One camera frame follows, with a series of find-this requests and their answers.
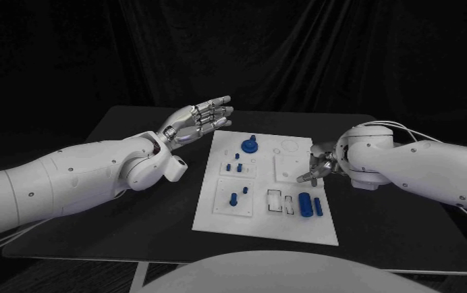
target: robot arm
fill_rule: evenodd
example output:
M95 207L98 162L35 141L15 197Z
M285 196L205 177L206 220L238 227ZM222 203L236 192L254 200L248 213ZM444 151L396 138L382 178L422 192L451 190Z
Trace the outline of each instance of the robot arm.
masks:
M185 107L160 131L124 140L71 146L0 171L0 232L42 219L75 214L113 200L127 189L144 190L162 176L177 182L187 164L172 151L221 126L234 108L229 97Z
M438 202L467 207L466 147L430 140L395 144L385 126L353 127L332 149L329 143L313 147L310 172L297 182L336 173L350 177L356 188L375 190L394 183Z

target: robotic hand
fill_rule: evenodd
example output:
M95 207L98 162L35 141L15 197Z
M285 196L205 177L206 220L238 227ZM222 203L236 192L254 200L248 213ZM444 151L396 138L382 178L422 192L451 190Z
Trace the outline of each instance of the robotic hand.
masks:
M172 151L221 126L234 112L225 96L179 109L159 131L124 140L71 146L0 171L0 232L42 219L75 214L144 190L164 175L177 182L187 164Z
M394 132L385 126L409 132L414 143L394 142ZM431 139L418 141L412 133ZM297 182L329 174L349 176L356 188L375 190L394 183L408 192L433 200L467 207L467 148L447 144L409 130L402 124L376 121L353 127L337 142L311 147L310 172Z

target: white board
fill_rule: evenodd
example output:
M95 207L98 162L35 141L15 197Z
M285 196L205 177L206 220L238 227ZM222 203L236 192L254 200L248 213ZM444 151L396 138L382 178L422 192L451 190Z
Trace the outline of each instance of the white board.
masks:
M252 135L258 151L249 154L241 150L241 143ZM310 182L296 181L310 171L311 145L310 138L231 131L213 133L193 230L339 245L323 179L317 187L311 187ZM280 191L281 212L270 211L268 190L270 194ZM303 192L310 194L311 201L319 197L323 216L317 216L314 203L313 216L301 216L298 194ZM232 193L238 198L235 206L229 204Z

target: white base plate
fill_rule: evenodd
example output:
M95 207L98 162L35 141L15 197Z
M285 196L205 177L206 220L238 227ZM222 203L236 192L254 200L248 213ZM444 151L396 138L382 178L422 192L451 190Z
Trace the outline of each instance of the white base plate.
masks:
M258 151L252 154L241 150L241 143L252 134L216 131L211 146L205 180L196 208L193 230L238 234L261 238L283 239L317 244L339 245L332 211L327 204L324 182L317 187L311 183L297 183L297 177L310 171L310 138L255 134ZM231 172L224 166L231 163ZM236 175L238 164L255 166L255 177ZM268 210L268 190L281 191L281 201L291 196L294 215ZM231 194L238 193L238 205L229 204ZM298 194L307 192L311 201L322 202L323 216L303 217Z

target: black table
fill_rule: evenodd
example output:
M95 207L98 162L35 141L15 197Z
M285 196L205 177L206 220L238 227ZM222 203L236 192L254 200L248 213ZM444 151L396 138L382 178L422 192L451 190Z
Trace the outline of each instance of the black table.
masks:
M156 130L176 109L117 106L87 142L120 140ZM236 111L231 131L336 140L369 115ZM192 230L212 134L180 148L189 169L141 192L36 227L10 243L6 257L190 263L244 250L294 250L336 256L391 271L467 273L467 240L441 205L395 185L355 189L349 178L326 177L339 246Z

